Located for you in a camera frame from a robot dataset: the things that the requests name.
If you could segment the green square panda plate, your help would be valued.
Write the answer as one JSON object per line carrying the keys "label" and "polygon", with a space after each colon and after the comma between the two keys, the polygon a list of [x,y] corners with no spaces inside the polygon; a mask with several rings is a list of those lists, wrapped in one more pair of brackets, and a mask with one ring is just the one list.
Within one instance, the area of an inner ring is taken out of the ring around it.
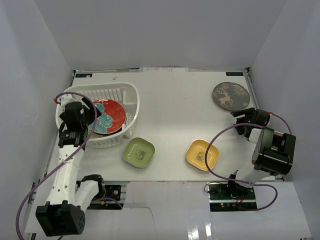
{"label": "green square panda plate", "polygon": [[141,137],[132,138],[122,153],[123,160],[135,168],[145,168],[156,152],[155,146]]}

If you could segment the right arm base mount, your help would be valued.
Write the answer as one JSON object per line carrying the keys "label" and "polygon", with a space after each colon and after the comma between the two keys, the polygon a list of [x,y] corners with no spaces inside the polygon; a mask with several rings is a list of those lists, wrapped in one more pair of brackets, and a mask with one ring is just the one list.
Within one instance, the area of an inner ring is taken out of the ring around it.
{"label": "right arm base mount", "polygon": [[232,196],[225,182],[212,181],[208,182],[203,190],[208,194],[209,207],[212,213],[256,211],[258,209],[253,189],[250,189],[247,193]]}

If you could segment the grey reindeer plate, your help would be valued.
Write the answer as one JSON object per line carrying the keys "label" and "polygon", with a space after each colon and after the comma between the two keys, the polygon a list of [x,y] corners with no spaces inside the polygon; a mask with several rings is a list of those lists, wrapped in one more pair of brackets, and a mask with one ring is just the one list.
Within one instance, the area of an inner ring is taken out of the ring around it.
{"label": "grey reindeer plate", "polygon": [[249,92],[235,82],[219,83],[212,91],[214,102],[222,109],[233,112],[241,111],[249,106]]}

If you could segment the red and teal plate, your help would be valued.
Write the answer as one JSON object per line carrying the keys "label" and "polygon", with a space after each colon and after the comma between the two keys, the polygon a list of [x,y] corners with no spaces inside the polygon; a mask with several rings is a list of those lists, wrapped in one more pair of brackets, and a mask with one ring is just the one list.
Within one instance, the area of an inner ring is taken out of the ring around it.
{"label": "red and teal plate", "polygon": [[99,135],[114,134],[126,122],[127,115],[124,107],[112,99],[100,99],[93,102],[101,115],[96,120],[94,133]]}

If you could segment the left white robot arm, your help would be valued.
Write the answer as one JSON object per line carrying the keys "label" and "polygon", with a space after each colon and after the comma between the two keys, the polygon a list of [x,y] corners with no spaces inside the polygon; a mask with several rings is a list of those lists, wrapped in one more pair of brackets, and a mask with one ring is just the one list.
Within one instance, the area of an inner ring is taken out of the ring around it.
{"label": "left white robot arm", "polygon": [[36,208],[35,216],[48,237],[80,235],[85,228],[85,211],[93,200],[106,193],[99,174],[77,180],[86,143],[92,135],[89,125],[95,123],[101,112],[86,96],[77,101],[67,94],[55,101],[63,107],[59,115],[62,123],[58,130],[58,165],[51,172],[55,178],[46,202]]}

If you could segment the yellow square panda plate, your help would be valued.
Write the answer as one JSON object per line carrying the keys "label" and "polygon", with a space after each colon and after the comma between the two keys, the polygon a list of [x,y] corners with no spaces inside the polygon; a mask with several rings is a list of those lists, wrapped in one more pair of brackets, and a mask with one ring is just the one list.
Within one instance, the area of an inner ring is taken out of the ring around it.
{"label": "yellow square panda plate", "polygon": [[[209,143],[203,139],[194,140],[186,151],[185,157],[189,164],[202,171],[208,171],[205,164],[205,153]],[[218,149],[212,145],[207,154],[207,164],[212,169],[219,157]]]}

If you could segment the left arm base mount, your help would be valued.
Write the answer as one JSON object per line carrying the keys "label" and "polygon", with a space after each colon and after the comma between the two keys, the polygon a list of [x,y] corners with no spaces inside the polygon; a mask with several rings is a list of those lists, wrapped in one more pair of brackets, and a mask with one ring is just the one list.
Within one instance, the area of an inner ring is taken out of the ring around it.
{"label": "left arm base mount", "polygon": [[88,210],[121,210],[126,198],[126,186],[106,184],[102,200],[91,203]]}

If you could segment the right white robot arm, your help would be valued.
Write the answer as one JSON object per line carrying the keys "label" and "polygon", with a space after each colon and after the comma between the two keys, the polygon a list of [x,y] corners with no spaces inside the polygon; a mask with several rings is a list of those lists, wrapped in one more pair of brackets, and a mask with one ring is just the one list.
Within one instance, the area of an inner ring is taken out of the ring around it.
{"label": "right white robot arm", "polygon": [[250,107],[230,113],[236,118],[235,130],[247,141],[256,143],[251,163],[236,170],[229,177],[235,181],[225,188],[226,195],[236,200],[260,180],[269,176],[287,175],[292,166],[295,153],[296,136],[291,129],[281,133],[268,127],[271,116],[284,120],[273,112]]}

